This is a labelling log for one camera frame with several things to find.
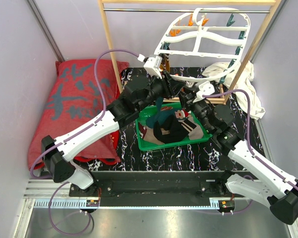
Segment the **dark teal sock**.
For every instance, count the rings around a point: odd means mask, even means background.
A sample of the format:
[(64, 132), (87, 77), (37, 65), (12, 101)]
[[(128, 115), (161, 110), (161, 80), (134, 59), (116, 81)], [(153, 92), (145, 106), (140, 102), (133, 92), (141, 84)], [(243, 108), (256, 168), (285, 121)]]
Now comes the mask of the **dark teal sock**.
[(160, 109), (162, 108), (162, 103), (163, 103), (163, 98), (162, 97), (159, 97), (155, 104), (156, 104), (156, 109), (157, 109), (157, 112), (156, 114), (154, 114), (153, 116), (150, 116), (146, 119), (146, 126), (149, 127), (149, 128), (153, 128), (154, 127), (154, 124), (156, 122), (158, 122), (159, 124), (163, 124), (165, 122), (165, 120), (174, 114), (175, 112), (175, 108), (174, 108), (174, 112), (173, 113), (169, 113), (169, 112), (161, 112)]

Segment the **white oval clip hanger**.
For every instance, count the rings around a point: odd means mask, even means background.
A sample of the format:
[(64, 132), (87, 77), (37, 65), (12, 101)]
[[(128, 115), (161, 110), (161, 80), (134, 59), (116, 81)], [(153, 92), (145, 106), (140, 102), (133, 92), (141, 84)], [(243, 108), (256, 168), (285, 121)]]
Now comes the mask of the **white oval clip hanger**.
[[(228, 68), (207, 80), (219, 79), (240, 66), (251, 28), (250, 17), (245, 13), (205, 13), (197, 8), (175, 18), (163, 34), (154, 54), (169, 54), (193, 58), (198, 62), (226, 60)], [(237, 10), (230, 7), (205, 8)]]

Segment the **mustard striped sock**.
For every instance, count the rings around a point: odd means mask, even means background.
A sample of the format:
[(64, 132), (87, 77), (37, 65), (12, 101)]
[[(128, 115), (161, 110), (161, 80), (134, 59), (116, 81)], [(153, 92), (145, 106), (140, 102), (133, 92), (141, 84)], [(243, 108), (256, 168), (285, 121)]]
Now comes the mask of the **mustard striped sock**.
[(170, 72), (169, 54), (164, 54), (164, 69)]
[(164, 54), (159, 54), (159, 56), (161, 57), (161, 63), (160, 63), (159, 68), (160, 68), (161, 70), (165, 70), (165, 69), (164, 69)]

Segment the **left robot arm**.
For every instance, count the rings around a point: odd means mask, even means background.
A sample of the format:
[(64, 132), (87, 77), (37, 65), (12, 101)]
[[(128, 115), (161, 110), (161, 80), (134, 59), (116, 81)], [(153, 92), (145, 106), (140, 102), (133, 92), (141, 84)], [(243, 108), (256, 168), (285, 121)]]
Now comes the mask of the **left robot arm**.
[(97, 192), (95, 179), (91, 172), (72, 162), (74, 157), (97, 140), (135, 121), (158, 98), (176, 97), (184, 85), (185, 82), (174, 80), (167, 71), (161, 77), (131, 80), (120, 96), (95, 118), (55, 139), (45, 136), (41, 140), (43, 163), (52, 180), (73, 183), (84, 195), (93, 196)]

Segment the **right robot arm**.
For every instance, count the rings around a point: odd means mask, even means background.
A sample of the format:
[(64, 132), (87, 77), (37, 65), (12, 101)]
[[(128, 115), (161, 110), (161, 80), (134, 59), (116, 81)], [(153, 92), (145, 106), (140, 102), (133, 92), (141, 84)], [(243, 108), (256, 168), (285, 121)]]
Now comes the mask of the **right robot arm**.
[(181, 106), (192, 112), (212, 134), (216, 150), (244, 166), (259, 180), (255, 182), (226, 171), (215, 185), (217, 194), (225, 197), (234, 193), (250, 198), (268, 207), (281, 222), (292, 225), (298, 219), (298, 178), (253, 150), (249, 136), (243, 137), (232, 128), (235, 117), (230, 107), (208, 104), (208, 98), (215, 97), (217, 94), (209, 82), (198, 89), (184, 87), (179, 92)]

